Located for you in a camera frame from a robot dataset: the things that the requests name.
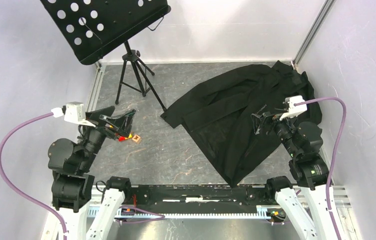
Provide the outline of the black jacket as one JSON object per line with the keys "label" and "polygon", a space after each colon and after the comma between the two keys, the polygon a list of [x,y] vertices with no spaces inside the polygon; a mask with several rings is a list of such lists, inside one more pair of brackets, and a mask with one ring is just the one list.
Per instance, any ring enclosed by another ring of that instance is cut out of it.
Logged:
{"label": "black jacket", "polygon": [[197,84],[162,118],[183,126],[224,181],[234,187],[279,146],[273,133],[254,134],[252,114],[274,113],[288,97],[315,97],[306,72],[280,61],[250,64]]}

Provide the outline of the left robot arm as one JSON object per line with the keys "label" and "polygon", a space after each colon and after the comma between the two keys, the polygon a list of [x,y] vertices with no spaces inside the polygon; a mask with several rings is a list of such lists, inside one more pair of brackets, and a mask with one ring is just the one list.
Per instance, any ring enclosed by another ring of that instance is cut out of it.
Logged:
{"label": "left robot arm", "polygon": [[79,102],[53,109],[54,116],[78,125],[77,142],[67,138],[54,141],[48,149],[48,168],[53,174],[52,213],[62,227],[62,240],[105,240],[118,208],[132,200],[130,179],[112,176],[105,183],[101,205],[90,227],[86,226],[95,177],[89,175],[106,139],[128,137],[136,113],[131,109],[113,115],[114,106],[85,112]]}

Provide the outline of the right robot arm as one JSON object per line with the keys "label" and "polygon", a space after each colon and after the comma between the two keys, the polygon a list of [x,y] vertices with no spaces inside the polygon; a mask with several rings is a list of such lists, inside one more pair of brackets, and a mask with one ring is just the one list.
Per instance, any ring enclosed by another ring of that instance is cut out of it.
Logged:
{"label": "right robot arm", "polygon": [[257,135],[275,134],[291,157],[290,173],[308,203],[300,203],[286,176],[270,178],[265,184],[267,202],[279,204],[302,240],[344,240],[345,232],[333,201],[330,169],[320,155],[322,130],[309,121],[294,125],[281,114],[251,115]]}

